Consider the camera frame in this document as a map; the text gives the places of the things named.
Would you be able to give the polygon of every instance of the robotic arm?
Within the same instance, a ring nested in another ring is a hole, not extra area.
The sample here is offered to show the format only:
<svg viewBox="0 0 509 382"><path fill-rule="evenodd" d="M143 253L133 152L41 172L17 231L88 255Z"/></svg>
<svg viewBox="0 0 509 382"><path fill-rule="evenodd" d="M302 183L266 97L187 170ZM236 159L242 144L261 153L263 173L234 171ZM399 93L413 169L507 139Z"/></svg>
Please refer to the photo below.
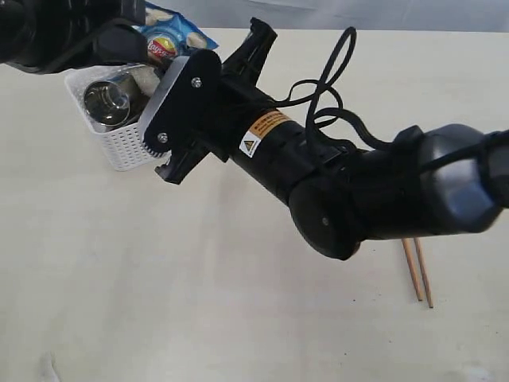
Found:
<svg viewBox="0 0 509 382"><path fill-rule="evenodd" d="M52 14L58 24L47 22ZM146 42L130 27L144 17L142 0L0 0L0 62L39 73L146 63ZM352 28L321 78L296 84L315 84L313 95L275 101L256 84L276 37L253 19L249 37L223 63L207 50L173 62L139 121L153 156L172 153L157 168L165 181L180 184L209 154L231 159L289 207L310 245L342 260L364 240L483 232L509 207L509 133L453 124L379 141L332 87L352 57ZM338 105L317 111L325 92ZM304 127L279 111L302 103L310 103ZM338 119L373 150L321 132Z"/></svg>

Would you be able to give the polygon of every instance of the table surface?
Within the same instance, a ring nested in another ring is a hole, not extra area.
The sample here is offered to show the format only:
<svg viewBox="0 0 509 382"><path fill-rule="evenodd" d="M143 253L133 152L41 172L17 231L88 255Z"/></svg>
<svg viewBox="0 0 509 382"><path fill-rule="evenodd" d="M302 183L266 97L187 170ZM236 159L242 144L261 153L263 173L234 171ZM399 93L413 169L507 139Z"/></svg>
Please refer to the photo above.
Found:
<svg viewBox="0 0 509 382"><path fill-rule="evenodd" d="M211 29L225 57L246 35ZM281 31L260 87L317 78L337 32ZM392 139L415 123L507 128L509 35L360 32L337 84ZM415 301L401 244L349 262L210 157L180 187L109 167L63 76L0 67L0 380L509 380L508 215L423 240L436 300ZM303 120L305 107L286 111ZM329 130L354 138L342 124Z"/></svg>

